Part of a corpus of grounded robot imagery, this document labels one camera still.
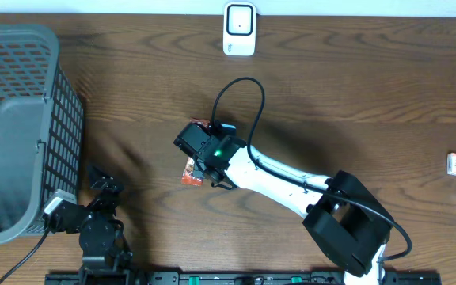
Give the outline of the red Top chocolate bar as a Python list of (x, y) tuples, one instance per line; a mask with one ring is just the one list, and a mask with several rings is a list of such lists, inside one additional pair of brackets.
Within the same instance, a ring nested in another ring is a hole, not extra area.
[[(203, 127), (209, 127), (210, 121), (206, 119), (191, 118), (191, 123), (199, 124)], [(181, 178), (182, 184), (188, 184), (192, 186), (201, 186), (203, 184), (203, 174), (200, 172), (192, 158), (188, 158), (184, 167), (184, 172)]]

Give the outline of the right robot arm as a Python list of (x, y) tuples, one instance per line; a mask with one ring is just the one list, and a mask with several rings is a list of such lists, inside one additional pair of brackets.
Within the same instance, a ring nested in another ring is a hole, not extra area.
[(393, 218), (354, 176), (306, 173), (271, 159), (235, 135), (189, 123), (175, 138), (213, 186), (244, 188), (290, 209), (320, 250), (344, 270), (346, 284), (380, 284)]

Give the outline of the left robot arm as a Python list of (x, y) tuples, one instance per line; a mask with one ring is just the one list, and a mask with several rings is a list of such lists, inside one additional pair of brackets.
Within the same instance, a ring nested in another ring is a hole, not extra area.
[(43, 219), (51, 233), (78, 234), (82, 266), (76, 273), (46, 275), (46, 284), (137, 284), (139, 271), (124, 237), (124, 224), (116, 218), (124, 185), (106, 172), (89, 165), (89, 186), (97, 191), (86, 206), (73, 194), (56, 190), (44, 206)]

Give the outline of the grey plastic basket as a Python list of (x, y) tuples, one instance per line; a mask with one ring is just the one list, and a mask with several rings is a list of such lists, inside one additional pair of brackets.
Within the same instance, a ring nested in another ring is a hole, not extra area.
[(77, 199), (84, 108), (42, 25), (0, 25), (0, 244), (44, 232), (44, 212)]

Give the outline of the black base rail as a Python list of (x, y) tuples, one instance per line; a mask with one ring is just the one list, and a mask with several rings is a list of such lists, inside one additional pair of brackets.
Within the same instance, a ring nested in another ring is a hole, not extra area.
[[(302, 273), (179, 273), (148, 272), (135, 284), (147, 285), (279, 285), (279, 284), (342, 284), (341, 272), (302, 272)], [(437, 273), (387, 272), (382, 281), (387, 285), (441, 285)], [(82, 284), (129, 284), (123, 276), (80, 276), (78, 273), (47, 274), (46, 285)]]

